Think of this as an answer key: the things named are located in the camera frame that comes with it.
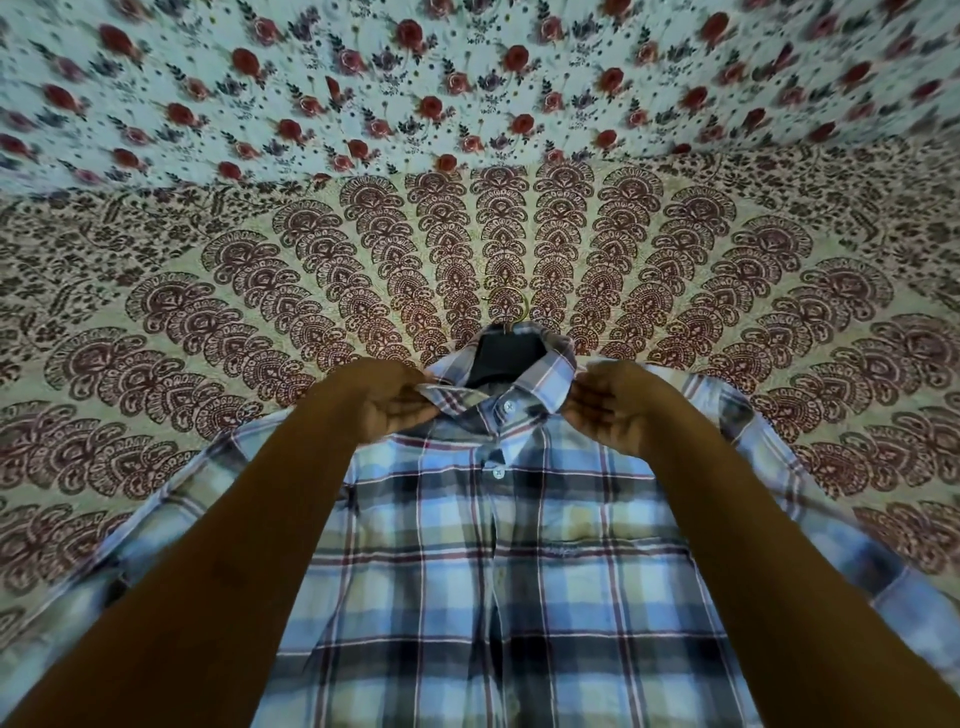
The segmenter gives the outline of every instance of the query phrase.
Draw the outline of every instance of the shirt collar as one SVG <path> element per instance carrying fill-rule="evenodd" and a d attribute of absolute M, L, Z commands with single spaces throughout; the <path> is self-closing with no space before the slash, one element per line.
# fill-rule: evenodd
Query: shirt collar
<path fill-rule="evenodd" d="M 466 384 L 476 357 L 480 338 L 500 324 L 490 324 L 480 330 L 469 343 L 427 367 L 437 378 L 437 384 L 425 385 L 420 391 L 449 415 L 459 415 L 487 398 L 481 392 L 467 389 Z M 577 358 L 573 342 L 566 336 L 553 333 L 532 321 L 523 321 L 513 326 L 514 333 L 535 333 L 540 336 L 546 354 L 520 375 L 514 386 L 528 392 L 550 414 L 560 409 L 577 371 Z"/>

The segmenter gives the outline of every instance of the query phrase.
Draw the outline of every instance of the hand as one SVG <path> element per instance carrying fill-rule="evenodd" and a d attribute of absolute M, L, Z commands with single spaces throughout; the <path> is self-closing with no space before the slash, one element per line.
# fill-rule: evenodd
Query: hand
<path fill-rule="evenodd" d="M 599 361 L 573 380 L 561 413 L 579 432 L 617 452 L 644 460 L 651 427 L 684 396 L 633 361 Z"/>
<path fill-rule="evenodd" d="M 358 441 L 372 443 L 439 414 L 415 389 L 431 381 L 430 374 L 402 362 L 365 357 L 337 367 L 311 388 L 307 398 L 345 398 L 349 412 L 344 424 L 355 422 Z"/>

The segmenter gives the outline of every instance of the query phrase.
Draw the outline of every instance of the forearm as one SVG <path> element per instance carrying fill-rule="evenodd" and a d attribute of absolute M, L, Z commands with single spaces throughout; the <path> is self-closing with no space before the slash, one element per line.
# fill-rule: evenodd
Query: forearm
<path fill-rule="evenodd" d="M 648 460 L 770 725 L 955 725 L 960 698 L 906 647 L 688 404 Z"/>
<path fill-rule="evenodd" d="M 357 445 L 350 397 L 311 391 L 6 725 L 249 725 Z"/>

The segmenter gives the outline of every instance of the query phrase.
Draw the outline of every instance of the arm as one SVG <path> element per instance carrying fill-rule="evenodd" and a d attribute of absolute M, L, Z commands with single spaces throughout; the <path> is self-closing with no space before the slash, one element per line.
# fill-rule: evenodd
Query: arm
<path fill-rule="evenodd" d="M 411 389 L 423 381 L 399 362 L 361 359 L 311 387 L 5 727 L 126 726 L 144 706 L 154 725 L 250 725 L 353 451 L 434 417 Z"/>
<path fill-rule="evenodd" d="M 765 723 L 957 725 L 960 697 L 673 387 L 637 364 L 604 362 L 577 377 L 564 416 L 650 464 Z"/>

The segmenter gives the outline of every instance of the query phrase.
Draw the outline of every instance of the blue checked fabric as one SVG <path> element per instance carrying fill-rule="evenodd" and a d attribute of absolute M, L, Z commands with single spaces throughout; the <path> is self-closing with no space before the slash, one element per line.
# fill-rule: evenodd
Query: blue checked fabric
<path fill-rule="evenodd" d="M 254 725 L 759 724 L 649 467 L 557 414 L 577 366 L 570 342 L 516 330 L 539 331 L 548 353 L 513 387 L 463 388 L 474 342 L 431 367 L 440 383 L 423 393 L 440 417 L 356 451 Z M 960 623 L 946 598 L 827 503 L 737 391 L 649 369 L 721 428 L 816 547 L 960 687 Z M 0 655 L 0 716 L 286 415 L 213 443 L 54 591 Z"/>

